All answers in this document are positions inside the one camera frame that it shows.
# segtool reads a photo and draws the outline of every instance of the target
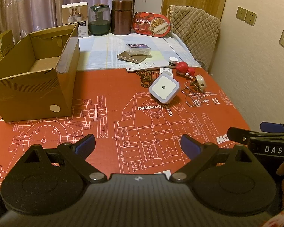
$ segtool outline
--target glass jar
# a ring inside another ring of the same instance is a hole
[[[111,11],[108,5],[90,6],[88,13],[88,29],[92,35],[105,35],[111,28]]]

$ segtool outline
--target tablecloth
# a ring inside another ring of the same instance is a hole
[[[189,52],[185,44],[174,33],[167,36],[150,37],[132,32],[129,35],[118,36],[106,34],[103,36],[89,36],[79,39],[80,58],[78,71],[125,68],[127,63],[119,60],[117,55],[126,50],[126,44],[146,44],[151,48],[151,55],[144,62],[169,60],[176,57],[185,61],[189,66],[201,67]]]
[[[184,88],[187,79],[173,73]],[[196,74],[207,83],[206,102],[188,107],[181,92],[171,103],[159,103],[141,86],[140,76],[126,69],[77,72],[70,116],[9,123],[0,117],[0,185],[32,144],[55,148],[89,133],[96,137],[96,149],[86,161],[107,176],[170,176],[189,161],[180,147],[182,134],[232,147],[227,129],[248,125],[204,69],[197,68]]]

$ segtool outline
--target clear plastic box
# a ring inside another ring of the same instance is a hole
[[[129,55],[150,55],[151,48],[146,44],[127,44],[126,52]]]

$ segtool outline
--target red food package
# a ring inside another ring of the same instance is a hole
[[[163,37],[170,31],[170,21],[162,14],[140,12],[133,18],[133,29],[138,34]]]

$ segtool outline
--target screw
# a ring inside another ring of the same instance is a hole
[[[185,173],[174,173],[174,174],[172,175],[172,177],[173,177],[174,179],[180,181],[180,180],[186,179],[186,178],[187,178],[187,175],[186,175]]]
[[[89,175],[89,177],[90,177],[92,180],[95,180],[95,181],[103,179],[104,176],[105,176],[105,175],[104,175],[103,173],[92,173],[92,174]]]
[[[141,181],[141,180],[143,180],[143,177],[140,177],[140,176],[135,177],[135,180],[136,180],[136,181]]]

